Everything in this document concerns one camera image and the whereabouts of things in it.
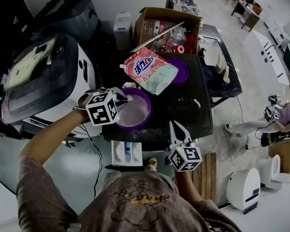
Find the wooden desk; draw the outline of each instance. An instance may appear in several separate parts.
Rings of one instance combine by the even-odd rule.
[[[244,23],[240,20],[240,22],[242,23],[241,28],[243,28],[244,26],[247,26],[250,28],[249,32],[253,29],[256,23],[260,20],[260,17],[253,10],[250,10],[249,8],[247,8],[242,1],[238,1],[231,15],[233,15],[235,12],[240,14],[245,20]]]

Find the soapy water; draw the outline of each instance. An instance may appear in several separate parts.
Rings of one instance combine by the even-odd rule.
[[[136,126],[141,124],[147,117],[149,111],[146,101],[139,95],[131,94],[133,100],[122,109],[119,115],[119,121],[117,122],[121,126]]]

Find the metal rod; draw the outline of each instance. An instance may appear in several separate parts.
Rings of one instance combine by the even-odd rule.
[[[173,29],[177,28],[178,26],[182,25],[184,23],[181,22],[181,23],[178,23],[176,24],[175,26],[173,27],[170,27],[169,29],[166,29],[165,31],[161,32],[161,33],[158,33],[157,35],[155,35],[154,37],[152,37],[150,40],[144,42],[143,44],[140,44],[138,47],[134,48],[132,51],[130,52],[137,52],[138,50],[140,50],[142,47],[144,46],[147,46],[149,43],[152,43],[153,41],[159,39],[162,35],[166,34],[167,32],[170,32],[172,31]]]

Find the gray floor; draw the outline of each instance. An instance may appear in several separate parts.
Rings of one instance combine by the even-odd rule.
[[[225,0],[196,0],[196,2],[200,7],[200,16],[203,18],[203,22],[217,27],[234,65],[238,69],[237,74],[241,79],[243,89],[243,93],[238,98],[243,108],[244,121],[261,118],[263,110],[268,105],[267,97],[272,94],[263,93],[259,88],[251,61],[243,49],[242,42],[248,35],[247,29],[241,29],[237,18],[231,16],[233,10],[231,3],[227,4]],[[262,22],[259,22],[254,30],[270,37]],[[282,55],[280,50],[277,50],[277,53],[279,56]],[[289,88],[285,88],[285,92],[281,90],[280,95],[282,95],[283,100],[290,100]],[[230,135],[225,133],[223,126],[231,120],[232,123],[238,123],[241,119],[241,110],[236,98],[228,99],[215,107],[212,109],[212,114],[215,126],[214,133],[202,138],[199,141],[199,146],[203,154],[217,153],[217,203],[224,204],[226,202],[227,179],[231,173],[236,171],[229,152],[236,167],[245,169],[256,166],[259,159],[265,158],[268,154],[268,148],[245,150],[243,147],[246,144],[246,137],[231,138],[229,145]],[[221,139],[223,140],[219,144],[212,146]],[[110,164],[110,143],[101,137],[95,137],[94,141],[102,152],[104,165]],[[27,140],[18,141],[0,137],[0,179],[11,190],[15,190],[16,187],[18,155],[26,143]],[[260,145],[254,134],[249,136],[248,145],[249,148]],[[149,155],[152,154],[146,153],[143,158],[145,159]],[[158,171],[173,176],[173,170],[163,166],[163,154],[156,153],[155,156],[159,158]],[[60,146],[45,164],[46,170],[52,175],[63,197],[77,213],[80,213],[93,200],[93,187],[98,167],[99,158],[87,139],[73,148]],[[102,171],[99,183],[107,172],[106,169]]]

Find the black table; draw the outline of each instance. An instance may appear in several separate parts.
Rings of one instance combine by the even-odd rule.
[[[107,87],[122,87],[125,82],[133,81],[119,67],[131,55],[132,53],[112,55]],[[189,69],[188,79],[182,84],[171,83],[158,96],[145,91],[152,106],[150,119],[145,127],[142,130],[126,131],[114,124],[103,126],[104,139],[142,142],[143,149],[146,148],[144,143],[162,143],[167,146],[171,119],[181,123],[190,132],[192,139],[212,134],[213,121],[209,96],[199,57],[190,54],[161,53],[159,55],[164,59],[177,58],[185,62]],[[200,109],[193,99],[201,104]],[[155,144],[155,149],[151,146],[153,145],[148,144],[147,148],[157,150],[157,144]]]
[[[225,43],[223,42],[223,40],[221,38],[221,35],[218,32],[217,28],[215,26],[212,26],[212,25],[204,24],[203,28],[200,32],[200,35],[204,38],[215,39],[218,41],[219,46],[221,48],[221,51],[224,55],[224,58],[229,66],[230,83],[228,85],[226,85],[225,87],[219,87],[219,88],[211,87],[210,85],[207,85],[208,94],[211,98],[221,97],[220,100],[218,100],[217,102],[213,102],[211,100],[211,107],[215,107],[216,105],[224,102],[228,98],[236,97],[239,94],[241,94],[242,87],[241,87],[240,81],[238,79],[235,67],[234,67],[232,59],[230,57],[230,54],[227,50]],[[203,58],[201,58],[201,63],[202,63],[204,68],[207,68],[207,67],[213,68],[214,67],[214,66],[206,65]]]

